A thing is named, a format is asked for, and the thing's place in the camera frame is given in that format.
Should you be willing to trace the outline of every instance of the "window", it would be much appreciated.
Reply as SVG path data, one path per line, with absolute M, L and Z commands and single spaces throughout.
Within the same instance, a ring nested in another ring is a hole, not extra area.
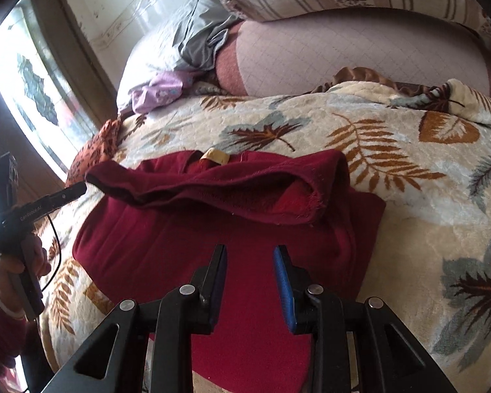
M 97 129 L 56 66 L 30 0 L 0 26 L 0 92 L 17 124 L 62 181 Z

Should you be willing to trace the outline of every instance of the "metal screw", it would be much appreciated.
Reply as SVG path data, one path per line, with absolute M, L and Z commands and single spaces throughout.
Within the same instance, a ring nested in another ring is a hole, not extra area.
M 190 295 L 194 292 L 195 292 L 195 287 L 189 283 L 187 285 L 182 285 L 180 287 L 180 294 L 182 295 Z
M 135 302 L 133 300 L 124 300 L 120 303 L 120 310 L 127 312 L 131 310 L 135 306 Z
M 323 286 L 314 283 L 307 287 L 307 291 L 309 291 L 309 294 L 320 295 L 323 293 Z
M 368 303 L 369 307 L 372 307 L 373 309 L 381 309 L 384 306 L 384 302 L 378 297 L 371 297 Z

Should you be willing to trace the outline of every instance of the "folded red garment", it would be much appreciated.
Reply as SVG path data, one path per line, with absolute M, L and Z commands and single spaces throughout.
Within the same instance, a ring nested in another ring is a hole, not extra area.
M 216 244 L 228 250 L 220 320 L 192 338 L 194 371 L 233 393 L 297 393 L 310 338 L 284 324 L 273 249 L 285 244 L 315 282 L 354 299 L 385 203 L 349 186 L 346 159 L 328 150 L 298 158 L 245 152 L 226 165 L 184 151 L 129 170 L 113 161 L 87 181 L 106 196 L 73 255 L 114 302 L 163 297 L 189 282 Z

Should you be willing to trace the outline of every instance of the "hand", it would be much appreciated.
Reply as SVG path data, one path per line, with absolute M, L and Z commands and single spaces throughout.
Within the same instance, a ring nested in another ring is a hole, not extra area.
M 51 271 L 51 264 L 47 262 L 47 252 L 42 248 L 42 241 L 35 234 L 29 234 L 22 241 L 22 248 L 33 248 L 34 259 L 31 269 L 37 277 L 45 276 Z M 24 271 L 24 264 L 12 256 L 0 256 L 0 299 L 12 312 L 20 312 L 22 303 L 9 280 L 8 272 L 20 274 Z

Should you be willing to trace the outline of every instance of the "blanket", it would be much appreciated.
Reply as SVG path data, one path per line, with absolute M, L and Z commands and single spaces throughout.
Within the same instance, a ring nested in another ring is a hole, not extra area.
M 301 96 L 179 99 L 127 119 L 114 160 L 135 168 L 145 159 L 210 147 L 290 157 L 343 152 L 351 185 L 387 204 L 357 299 L 380 296 L 459 393 L 486 393 L 491 387 L 491 99 L 456 80 L 409 93 L 380 80 L 332 83 Z M 101 197 L 89 186 L 55 220 L 63 262 L 46 291 L 40 320 L 54 369 L 114 306 L 71 255 L 83 221 Z M 56 266 L 50 229 L 42 232 L 42 241 Z M 194 380 L 197 392 L 224 391 L 198 374 Z

